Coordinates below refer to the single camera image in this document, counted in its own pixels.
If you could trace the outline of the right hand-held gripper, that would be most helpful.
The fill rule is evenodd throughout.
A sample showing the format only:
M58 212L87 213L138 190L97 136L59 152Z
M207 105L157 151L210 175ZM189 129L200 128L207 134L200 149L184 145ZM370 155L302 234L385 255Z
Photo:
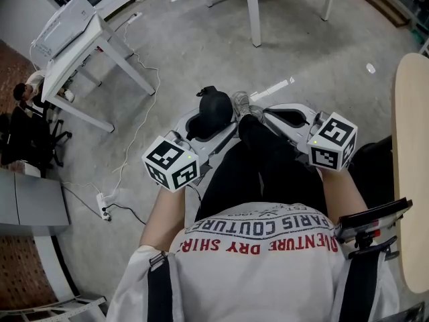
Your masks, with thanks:
M340 171L355 151L358 127L338 113L316 114L303 104L282 103L268 107L263 114L270 128L308 156L310 165Z

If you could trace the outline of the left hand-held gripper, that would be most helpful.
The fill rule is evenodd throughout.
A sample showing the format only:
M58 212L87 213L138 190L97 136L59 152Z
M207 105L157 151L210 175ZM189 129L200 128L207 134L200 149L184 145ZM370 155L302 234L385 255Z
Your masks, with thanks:
M202 139L199 108L183 115L165 136L159 136L141 157L150 178L174 193L199 182L212 168L209 158L218 154L236 134L238 123Z

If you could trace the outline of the person's right forearm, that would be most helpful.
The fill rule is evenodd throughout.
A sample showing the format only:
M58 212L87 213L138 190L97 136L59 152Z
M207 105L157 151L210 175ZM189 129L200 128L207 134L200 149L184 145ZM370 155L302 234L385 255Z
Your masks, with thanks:
M367 210L359 190L347 168L334 171L319 169L328 218L335 224L343 216L361 213Z

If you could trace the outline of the person's left forearm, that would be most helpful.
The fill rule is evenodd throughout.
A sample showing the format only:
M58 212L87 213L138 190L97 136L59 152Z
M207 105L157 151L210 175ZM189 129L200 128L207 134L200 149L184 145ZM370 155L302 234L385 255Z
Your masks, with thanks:
M162 187L145 225L140 246L168 252L176 235L184 229L185 188L172 193Z

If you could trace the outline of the grey sports shoe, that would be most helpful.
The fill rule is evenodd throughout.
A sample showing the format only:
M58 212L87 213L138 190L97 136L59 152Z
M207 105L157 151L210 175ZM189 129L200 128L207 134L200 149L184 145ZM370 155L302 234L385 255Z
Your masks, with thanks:
M256 117L258 121L262 124L265 123L265 117L263 114L263 108L257 105L250 106L252 116Z
M238 91L233 93L231 96L231 103L238 121L246 115L251 115L249 96L246 92Z

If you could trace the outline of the black trousers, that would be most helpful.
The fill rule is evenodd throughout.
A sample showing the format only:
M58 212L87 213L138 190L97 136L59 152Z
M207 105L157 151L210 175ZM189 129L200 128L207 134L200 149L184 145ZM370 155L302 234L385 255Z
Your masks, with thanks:
M216 169L196 220L244 203L301 203L328 216L320 171L297 161L292 145L252 115L240 120L239 138ZM392 162L384 148L356 153L350 175L368 208L394 200Z

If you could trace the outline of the wooden table with white legs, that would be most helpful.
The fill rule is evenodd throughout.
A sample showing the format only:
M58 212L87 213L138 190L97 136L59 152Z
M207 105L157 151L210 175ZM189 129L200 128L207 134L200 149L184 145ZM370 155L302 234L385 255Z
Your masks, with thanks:
M324 6L321 12L321 19L328 21L330 12L332 9L333 0L325 0ZM204 0L207 7L212 7L212 0ZM261 25L259 17L259 1L258 0L247 0L247 7L249 12L250 30L251 30L251 41L254 47L258 48L261 45Z

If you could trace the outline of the light wooden round table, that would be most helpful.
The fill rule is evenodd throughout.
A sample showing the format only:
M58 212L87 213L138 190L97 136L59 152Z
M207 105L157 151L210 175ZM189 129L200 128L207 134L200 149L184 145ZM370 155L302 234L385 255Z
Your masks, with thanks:
M399 224L400 267L414 293L429 291L429 58L406 54L391 98L395 197L413 202Z

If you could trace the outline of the white metal table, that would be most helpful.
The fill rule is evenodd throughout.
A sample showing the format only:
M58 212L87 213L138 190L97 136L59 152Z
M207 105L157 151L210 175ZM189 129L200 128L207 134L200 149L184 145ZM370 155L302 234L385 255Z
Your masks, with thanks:
M93 116L76 108L68 100L57 95L59 89L78 70L82 61L96 48L100 48L104 54L110 57L120 68L123 69L148 95L153 95L155 89L128 63L118 49L128 56L133 55L131 48L119 38L108 23L99 15L94 15L85 31L71 42L57 57L46 71L42 90L42 102L49 102L82 120L97 126L109 133L114 125L95 119Z

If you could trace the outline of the white printed shirt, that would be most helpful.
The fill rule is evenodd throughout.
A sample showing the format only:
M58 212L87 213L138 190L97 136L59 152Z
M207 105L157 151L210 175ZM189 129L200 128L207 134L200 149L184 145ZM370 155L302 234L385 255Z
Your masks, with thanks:
M244 203L139 246L107 322L371 322L397 313L386 261L353 269L334 223L301 203Z

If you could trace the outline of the black office chair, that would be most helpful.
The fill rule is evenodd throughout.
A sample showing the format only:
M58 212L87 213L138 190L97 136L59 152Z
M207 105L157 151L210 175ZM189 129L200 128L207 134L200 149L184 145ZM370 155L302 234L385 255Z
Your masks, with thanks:
M53 129L42 117L30 117L22 108L16 107L13 113L0 114L0 166L6 167L21 161L40 171L41 177L53 169L51 161L62 167L56 146L63 139L70 139L72 133L58 133L64 123L59 119Z

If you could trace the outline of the white cardboard box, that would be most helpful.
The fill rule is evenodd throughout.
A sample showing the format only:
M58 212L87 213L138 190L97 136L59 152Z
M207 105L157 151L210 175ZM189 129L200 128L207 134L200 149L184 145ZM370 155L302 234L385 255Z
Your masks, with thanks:
M69 0L48 20L29 49L35 69L46 68L69 43L83 33L96 9L88 0Z

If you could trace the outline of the grey cabinet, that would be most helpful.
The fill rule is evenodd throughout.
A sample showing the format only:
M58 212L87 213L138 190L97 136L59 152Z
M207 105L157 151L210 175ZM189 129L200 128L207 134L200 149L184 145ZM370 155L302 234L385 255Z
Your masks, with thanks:
M69 225L58 181L0 168L0 235L53 236Z

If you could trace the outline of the black phone on chest mount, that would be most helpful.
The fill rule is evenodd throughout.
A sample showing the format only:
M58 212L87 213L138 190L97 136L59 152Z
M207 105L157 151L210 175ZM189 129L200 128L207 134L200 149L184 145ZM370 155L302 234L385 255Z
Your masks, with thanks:
M368 248L381 230L395 225L413 206L412 200L402 198L364 212L342 216L334 229L336 240L341 244L355 241L355 247Z

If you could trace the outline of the white perforated metal frame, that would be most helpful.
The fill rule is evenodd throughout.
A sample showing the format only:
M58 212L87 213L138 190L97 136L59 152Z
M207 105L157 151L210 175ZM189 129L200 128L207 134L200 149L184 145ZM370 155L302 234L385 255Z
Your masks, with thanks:
M103 296L77 296L49 305L15 311L0 311L0 322L105 322Z

